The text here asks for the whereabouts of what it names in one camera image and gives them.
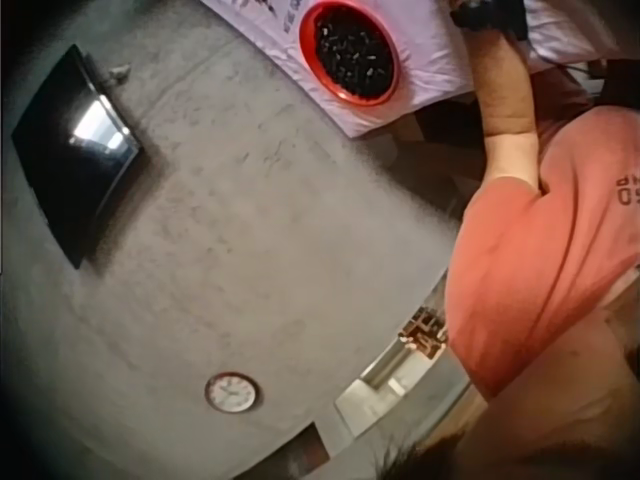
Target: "bowl rim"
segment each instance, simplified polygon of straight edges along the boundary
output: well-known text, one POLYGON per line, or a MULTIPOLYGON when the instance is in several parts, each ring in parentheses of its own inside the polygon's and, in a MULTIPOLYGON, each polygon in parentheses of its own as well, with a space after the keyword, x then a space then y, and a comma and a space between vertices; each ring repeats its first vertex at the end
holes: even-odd
POLYGON ((302 56, 307 62, 309 70, 311 70, 315 78, 336 97, 347 103, 351 103, 352 105, 373 107, 387 102, 395 93, 400 81, 400 57, 398 55, 395 43, 393 42, 393 38, 391 37, 391 34, 387 30, 387 28, 366 6, 363 6, 362 4, 354 0, 319 0, 311 7, 309 7, 309 9, 307 9, 307 11, 304 13, 302 19, 300 20, 298 30, 300 50, 302 51, 302 56), (315 19, 320 13, 322 13, 322 11, 328 8, 337 7, 351 8, 361 15, 367 17, 376 26, 376 28, 378 28, 378 30, 382 32, 382 35, 389 45, 389 49, 391 50, 391 57, 393 60, 393 78, 391 80, 389 89, 377 98, 366 99, 345 90, 343 87, 331 80, 324 67, 320 63, 320 60, 315 55, 315 19), (309 38, 308 35, 309 30, 313 32, 311 38, 309 38), (307 47, 310 41, 313 42, 313 48, 311 49, 311 52, 308 51, 307 47))

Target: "red bowl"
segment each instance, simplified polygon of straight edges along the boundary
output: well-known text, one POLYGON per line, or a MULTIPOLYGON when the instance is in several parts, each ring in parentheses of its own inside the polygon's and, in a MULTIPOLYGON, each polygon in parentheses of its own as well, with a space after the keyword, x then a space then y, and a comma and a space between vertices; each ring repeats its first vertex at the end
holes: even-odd
POLYGON ((335 96, 341 98, 342 100, 349 102, 353 105, 360 106, 373 106, 380 105, 381 103, 386 102, 391 98, 391 95, 395 92, 398 87, 398 81, 400 80, 400 60, 398 57, 398 51, 391 39, 391 35, 384 27, 382 22, 376 18, 376 16, 371 13, 369 10, 364 8, 362 5, 359 5, 357 2, 352 0, 320 0, 318 3, 313 5, 302 17, 300 21, 300 48, 302 50, 302 55, 309 65, 309 68, 316 76, 316 78, 324 85, 327 90, 333 93, 335 96), (319 15, 327 13, 329 10, 346 7, 352 10, 355 10, 359 14, 367 17, 371 23, 373 23, 380 32, 384 35, 385 40, 389 44, 389 48, 391 50, 391 56, 393 58, 393 79, 391 80, 391 85, 389 89, 377 98, 362 98, 357 95, 353 95, 349 93, 347 90, 342 88, 340 85, 331 80, 331 77, 327 74, 322 63, 316 56, 316 19, 319 15))

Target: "flat screen tv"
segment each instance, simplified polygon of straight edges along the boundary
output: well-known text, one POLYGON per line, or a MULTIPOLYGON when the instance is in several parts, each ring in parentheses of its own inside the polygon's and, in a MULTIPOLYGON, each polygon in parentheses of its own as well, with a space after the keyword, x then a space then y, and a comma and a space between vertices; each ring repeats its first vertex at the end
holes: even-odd
POLYGON ((96 221, 141 148, 76 45, 53 67, 13 131, 51 233, 80 267, 96 221))

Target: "wall clock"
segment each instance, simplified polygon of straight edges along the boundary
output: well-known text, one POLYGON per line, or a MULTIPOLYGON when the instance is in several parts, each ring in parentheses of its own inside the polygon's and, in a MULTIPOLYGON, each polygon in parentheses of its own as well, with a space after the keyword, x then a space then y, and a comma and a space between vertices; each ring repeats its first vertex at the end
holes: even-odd
POLYGON ((204 396, 213 408, 223 413, 242 413, 256 406, 258 384, 242 373, 224 372, 209 379, 204 396))

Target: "orange shirt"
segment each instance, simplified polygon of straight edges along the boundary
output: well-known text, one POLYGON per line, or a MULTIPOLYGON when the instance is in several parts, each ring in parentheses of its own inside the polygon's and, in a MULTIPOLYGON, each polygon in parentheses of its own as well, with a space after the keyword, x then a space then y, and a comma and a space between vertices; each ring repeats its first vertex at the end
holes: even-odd
POLYGON ((504 177, 472 199, 449 269, 450 344, 497 395, 640 263, 640 115, 598 107, 551 141, 543 193, 504 177))

